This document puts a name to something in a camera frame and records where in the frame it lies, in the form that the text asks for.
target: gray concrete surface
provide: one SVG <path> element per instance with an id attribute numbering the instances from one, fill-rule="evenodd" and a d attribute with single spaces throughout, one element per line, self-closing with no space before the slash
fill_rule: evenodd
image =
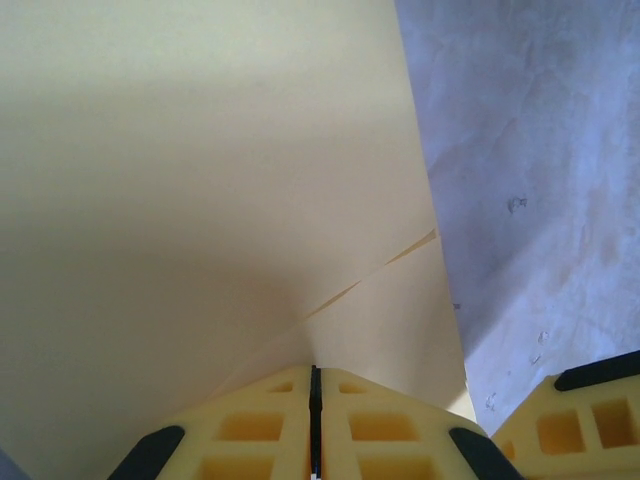
<path id="1" fill-rule="evenodd" d="M 640 348 L 640 2 L 398 0 L 478 421 Z"/>
<path id="2" fill-rule="evenodd" d="M 1 480 L 29 480 L 29 477 L 18 468 L 9 456 L 0 449 L 0 479 Z"/>

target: paper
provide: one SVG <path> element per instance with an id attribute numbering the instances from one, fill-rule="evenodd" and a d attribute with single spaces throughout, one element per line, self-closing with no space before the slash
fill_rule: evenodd
<path id="1" fill-rule="evenodd" d="M 425 398 L 442 352 L 464 389 L 391 2 L 5 18 L 0 445 L 33 478 L 104 471 L 273 342 Z"/>

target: stain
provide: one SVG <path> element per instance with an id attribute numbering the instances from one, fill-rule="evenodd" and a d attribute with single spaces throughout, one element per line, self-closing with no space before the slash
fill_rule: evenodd
<path id="1" fill-rule="evenodd" d="M 515 212 L 520 207 L 526 207 L 526 206 L 527 206 L 526 198 L 512 197 L 507 202 L 507 209 L 509 210 L 509 213 L 511 215 L 513 215 L 513 212 Z"/>
<path id="2" fill-rule="evenodd" d="M 571 278 L 572 268 L 571 265 L 563 265 L 558 271 L 558 283 L 557 290 L 561 290 Z"/>
<path id="3" fill-rule="evenodd" d="M 511 17 L 511 0 L 499 0 L 498 15 L 501 22 L 508 22 Z"/>
<path id="4" fill-rule="evenodd" d="M 591 237 L 593 234 L 602 231 L 606 221 L 612 217 L 609 204 L 609 183 L 603 179 L 598 187 L 589 189 L 587 194 L 587 218 L 591 224 Z"/>
<path id="5" fill-rule="evenodd" d="M 492 412 L 496 411 L 496 392 L 493 392 L 487 397 L 487 401 L 484 402 L 484 406 L 487 410 L 491 410 Z"/>
<path id="6" fill-rule="evenodd" d="M 603 265 L 610 266 L 620 261 L 618 242 L 614 235 L 607 235 L 600 246 L 600 260 Z"/>
<path id="7" fill-rule="evenodd" d="M 557 70 L 562 72 L 575 71 L 578 62 L 576 43 L 556 36 L 549 36 L 541 56 Z"/>
<path id="8" fill-rule="evenodd" d="M 538 343 L 540 345 L 544 345 L 549 339 L 549 332 L 542 331 L 540 335 L 538 335 Z"/>
<path id="9" fill-rule="evenodd" d="M 442 152 L 435 157 L 432 163 L 427 165 L 429 179 L 431 183 L 437 185 L 435 179 L 450 178 L 450 175 L 458 175 L 458 172 L 464 172 L 465 161 L 469 158 L 470 150 L 465 149 L 464 145 L 454 145 L 450 149 Z"/>
<path id="10" fill-rule="evenodd" d="M 534 52 L 535 52 L 535 44 L 533 41 L 531 41 L 529 42 L 527 53 L 525 53 L 524 55 L 524 66 L 526 69 L 530 69 L 533 67 L 533 63 L 535 61 Z"/>
<path id="11" fill-rule="evenodd" d="M 591 245 L 592 236 L 593 236 L 593 232 L 591 231 L 591 229 L 587 228 L 586 224 L 582 225 L 582 228 L 580 229 L 580 250 L 579 250 L 580 262 L 582 262 L 585 258 L 587 258 L 587 255 L 589 253 L 589 247 Z"/>

